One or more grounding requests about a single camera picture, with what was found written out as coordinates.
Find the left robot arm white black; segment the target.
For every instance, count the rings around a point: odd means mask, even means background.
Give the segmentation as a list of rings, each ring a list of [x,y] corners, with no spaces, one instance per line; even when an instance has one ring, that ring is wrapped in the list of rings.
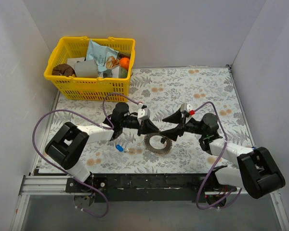
[[[117,103],[112,114],[107,115],[100,125],[77,126],[66,122],[45,147],[46,154],[64,171],[77,179],[76,186],[81,192],[89,192],[93,181],[91,172],[82,164],[80,156],[87,144],[113,141],[124,128],[137,130],[137,135],[158,133],[159,129],[150,120],[146,105],[138,103],[138,111],[130,113],[127,103]]]

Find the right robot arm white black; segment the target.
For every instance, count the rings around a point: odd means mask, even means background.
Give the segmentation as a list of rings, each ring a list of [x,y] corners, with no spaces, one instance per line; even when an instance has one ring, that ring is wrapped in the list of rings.
[[[198,140],[201,149],[216,157],[221,157],[233,164],[213,167],[207,173],[203,184],[208,182],[213,191],[219,191],[225,185],[242,188],[258,199],[266,194],[283,188],[285,178],[268,149],[256,149],[239,146],[226,140],[218,133],[219,119],[212,113],[206,113],[200,121],[193,119],[194,111],[178,110],[164,118],[164,122],[177,126],[161,132],[161,135],[176,141],[184,133],[200,135]]]

